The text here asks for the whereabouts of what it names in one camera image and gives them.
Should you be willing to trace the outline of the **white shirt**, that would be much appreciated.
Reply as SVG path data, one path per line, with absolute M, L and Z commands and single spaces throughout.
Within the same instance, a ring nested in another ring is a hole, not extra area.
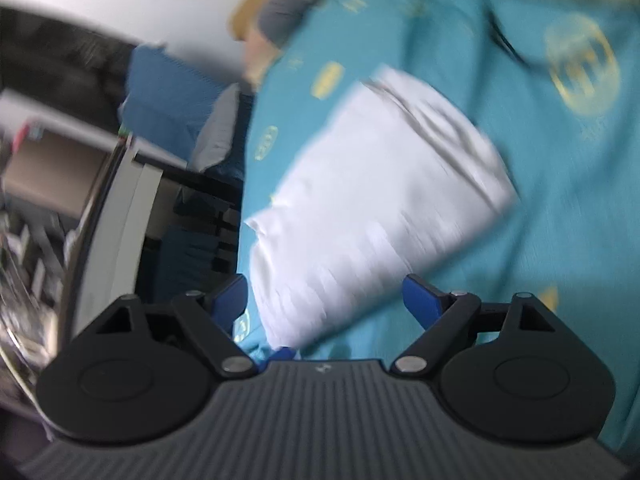
M 498 150 L 442 94 L 390 66 L 353 84 L 247 221 L 268 344 L 347 326 L 448 259 L 515 202 Z

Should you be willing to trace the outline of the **grey storage bag rim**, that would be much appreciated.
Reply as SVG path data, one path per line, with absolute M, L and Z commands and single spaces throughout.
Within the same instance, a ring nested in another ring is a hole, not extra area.
M 63 347 L 109 304 L 134 292 L 146 227 L 162 172 L 121 140 L 108 156 L 82 218 L 58 308 Z

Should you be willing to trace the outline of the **cardboard box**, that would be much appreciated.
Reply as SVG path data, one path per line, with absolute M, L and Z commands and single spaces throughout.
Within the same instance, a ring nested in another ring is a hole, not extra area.
M 2 174 L 6 195 L 79 220 L 107 151 L 51 130 L 22 140 Z

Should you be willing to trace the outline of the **black clothing pile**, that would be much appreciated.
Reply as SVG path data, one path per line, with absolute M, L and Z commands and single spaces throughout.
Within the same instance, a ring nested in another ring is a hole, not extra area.
M 55 18 L 1 9 L 1 88 L 111 134 L 134 44 Z

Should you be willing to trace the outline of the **grey beige striped pillow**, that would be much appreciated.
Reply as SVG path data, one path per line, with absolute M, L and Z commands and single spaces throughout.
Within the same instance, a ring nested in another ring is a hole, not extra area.
M 257 92 L 271 65 L 317 0 L 266 0 L 248 25 L 244 44 L 244 81 Z

